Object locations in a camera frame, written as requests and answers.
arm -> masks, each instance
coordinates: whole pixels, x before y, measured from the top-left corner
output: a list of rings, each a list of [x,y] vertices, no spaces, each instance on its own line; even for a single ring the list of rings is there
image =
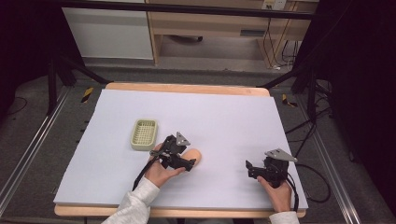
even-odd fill
[[[184,167],[176,170],[166,170],[159,161],[155,161],[146,171],[136,189],[125,194],[117,212],[106,219],[104,224],[146,224],[149,220],[149,205],[157,197],[160,187],[168,179],[181,174],[185,170]]]
[[[296,212],[290,211],[291,187],[289,184],[286,181],[283,181],[278,188],[274,189],[263,177],[258,176],[257,180],[260,182],[265,191],[267,191],[271,200],[271,204],[276,211],[276,214],[270,216],[271,223],[300,223]]]

white cabinet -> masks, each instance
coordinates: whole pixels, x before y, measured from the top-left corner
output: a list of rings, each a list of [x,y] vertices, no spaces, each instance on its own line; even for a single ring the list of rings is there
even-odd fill
[[[84,58],[153,59],[146,12],[64,8],[64,15]]]

beige plastic basket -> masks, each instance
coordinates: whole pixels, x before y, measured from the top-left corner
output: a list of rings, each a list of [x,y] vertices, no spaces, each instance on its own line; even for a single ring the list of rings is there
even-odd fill
[[[138,119],[134,124],[131,145],[134,150],[150,151],[155,146],[157,137],[157,121],[154,119]]]

gray floor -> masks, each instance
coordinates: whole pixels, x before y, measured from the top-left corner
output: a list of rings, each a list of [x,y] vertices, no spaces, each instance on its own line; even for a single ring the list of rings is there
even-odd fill
[[[194,39],[177,36],[165,38],[162,57],[157,66],[150,63],[135,64],[134,62],[99,65],[102,66],[92,67],[92,71],[103,77],[119,81],[242,86],[260,85],[288,71],[287,66],[282,66],[280,70],[267,69],[254,40],[204,38],[203,42],[196,42]],[[76,149],[78,139],[83,135],[81,130],[87,126],[86,121],[90,119],[100,89],[103,88],[80,74],[77,74],[77,77],[77,85],[69,90],[69,96],[62,112],[36,153],[20,186],[7,205],[7,209],[0,211],[2,218],[8,218],[8,220],[23,218],[23,220],[17,221],[19,223],[44,223],[46,221],[47,223],[61,221],[65,223],[66,220],[82,223],[81,218],[59,218],[54,215],[52,202],[53,190],[62,179],[64,170]],[[299,107],[282,104],[283,93],[288,95],[291,102],[297,102],[296,97],[303,100],[306,98],[304,94],[299,96],[290,94],[291,83],[292,79],[271,89],[285,131],[304,121],[304,113],[301,109],[303,104],[299,104]],[[82,104],[79,101],[87,87],[95,87],[95,89],[88,103]],[[17,96],[26,99],[27,105],[22,111],[8,116],[1,123],[0,188],[7,183],[8,177],[12,174],[24,150],[28,148],[36,130],[45,118],[48,103],[46,79],[41,77],[21,85]],[[23,105],[24,101],[17,98],[10,111],[16,111]],[[320,101],[318,110],[327,106],[325,101]],[[320,118],[317,131],[322,136],[332,162],[336,165],[361,223],[396,223],[395,217],[376,191],[364,167],[349,161],[347,146],[334,120],[329,115]],[[306,132],[307,127],[304,127],[288,134],[287,137],[290,141],[300,140],[304,138]],[[292,152],[295,152],[300,144],[301,142],[290,142]],[[300,163],[310,165],[325,175],[326,172],[318,159],[317,148],[315,141],[310,138],[306,142],[299,160]],[[299,168],[298,171],[304,190],[309,192],[312,198],[320,199],[326,196],[326,187],[315,174],[304,168]],[[307,210],[306,216],[301,218],[301,222],[346,223],[333,192],[332,197],[326,203],[310,201],[308,203],[310,208]],[[89,223],[101,220],[101,218],[90,218]],[[166,221],[172,223],[174,220],[152,219],[150,223],[166,223]],[[264,222],[266,222],[265,219],[256,220],[256,223]]]

